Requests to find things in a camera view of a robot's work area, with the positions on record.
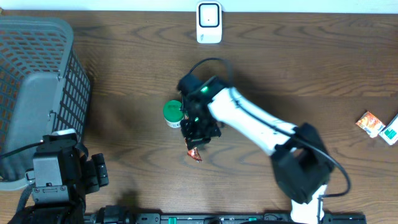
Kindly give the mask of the orange candy bar wrapper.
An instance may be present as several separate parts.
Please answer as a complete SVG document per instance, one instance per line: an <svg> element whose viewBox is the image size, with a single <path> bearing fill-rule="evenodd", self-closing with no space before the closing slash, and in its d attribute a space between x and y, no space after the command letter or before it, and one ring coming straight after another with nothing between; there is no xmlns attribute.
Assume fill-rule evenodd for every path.
<svg viewBox="0 0 398 224"><path fill-rule="evenodd" d="M190 127L189 117L184 115L184 119L182 121L182 132L185 139L185 145L187 146L187 155L196 162L202 162L201 156L198 152L198 140L192 139L188 133L188 128Z"/></svg>

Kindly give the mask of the green lid white jar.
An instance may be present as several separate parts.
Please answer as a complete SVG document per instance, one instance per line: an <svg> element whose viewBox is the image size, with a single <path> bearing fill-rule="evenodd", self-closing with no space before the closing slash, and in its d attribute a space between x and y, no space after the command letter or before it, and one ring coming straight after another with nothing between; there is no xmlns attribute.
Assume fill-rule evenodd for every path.
<svg viewBox="0 0 398 224"><path fill-rule="evenodd" d="M170 100L163 107L163 116L168 126L179 128L180 122L185 118L182 111L182 103L178 100Z"/></svg>

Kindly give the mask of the small orange snack packet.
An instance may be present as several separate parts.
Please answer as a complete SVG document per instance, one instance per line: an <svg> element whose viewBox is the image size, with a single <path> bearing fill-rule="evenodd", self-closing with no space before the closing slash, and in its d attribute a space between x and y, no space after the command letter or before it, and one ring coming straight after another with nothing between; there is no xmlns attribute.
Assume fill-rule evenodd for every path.
<svg viewBox="0 0 398 224"><path fill-rule="evenodd" d="M375 138L386 125L369 111L365 112L356 122L356 125L366 131L370 138Z"/></svg>

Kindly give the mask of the white green medicine box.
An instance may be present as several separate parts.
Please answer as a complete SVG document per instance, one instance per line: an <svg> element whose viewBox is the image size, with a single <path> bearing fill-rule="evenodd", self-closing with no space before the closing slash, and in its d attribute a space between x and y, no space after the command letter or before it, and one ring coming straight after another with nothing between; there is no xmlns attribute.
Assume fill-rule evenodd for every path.
<svg viewBox="0 0 398 224"><path fill-rule="evenodd" d="M379 133L380 137L392 146L397 142L398 131L398 114L391 120L391 122Z"/></svg>

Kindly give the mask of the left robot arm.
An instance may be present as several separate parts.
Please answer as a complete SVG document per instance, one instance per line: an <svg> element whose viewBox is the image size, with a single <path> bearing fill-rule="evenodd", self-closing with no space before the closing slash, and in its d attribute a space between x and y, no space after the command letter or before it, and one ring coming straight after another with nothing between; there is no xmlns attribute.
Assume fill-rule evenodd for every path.
<svg viewBox="0 0 398 224"><path fill-rule="evenodd" d="M75 133L45 135L35 144L34 183L23 191L11 224L28 223L117 223L135 224L126 208L107 205L86 214L86 195L109 184L102 154L88 155Z"/></svg>

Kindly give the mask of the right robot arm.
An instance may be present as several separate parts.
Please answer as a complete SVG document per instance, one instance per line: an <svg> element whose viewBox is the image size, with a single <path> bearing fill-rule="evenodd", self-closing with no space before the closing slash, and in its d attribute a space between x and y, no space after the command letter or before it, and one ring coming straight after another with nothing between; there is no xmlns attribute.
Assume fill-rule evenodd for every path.
<svg viewBox="0 0 398 224"><path fill-rule="evenodd" d="M321 223L323 194L335 168L317 130L308 123L282 121L247 100L217 77L206 82L189 73L177 85L182 96L182 134L188 155L221 136L219 123L234 128L269 156L274 178L292 201L290 217L297 223Z"/></svg>

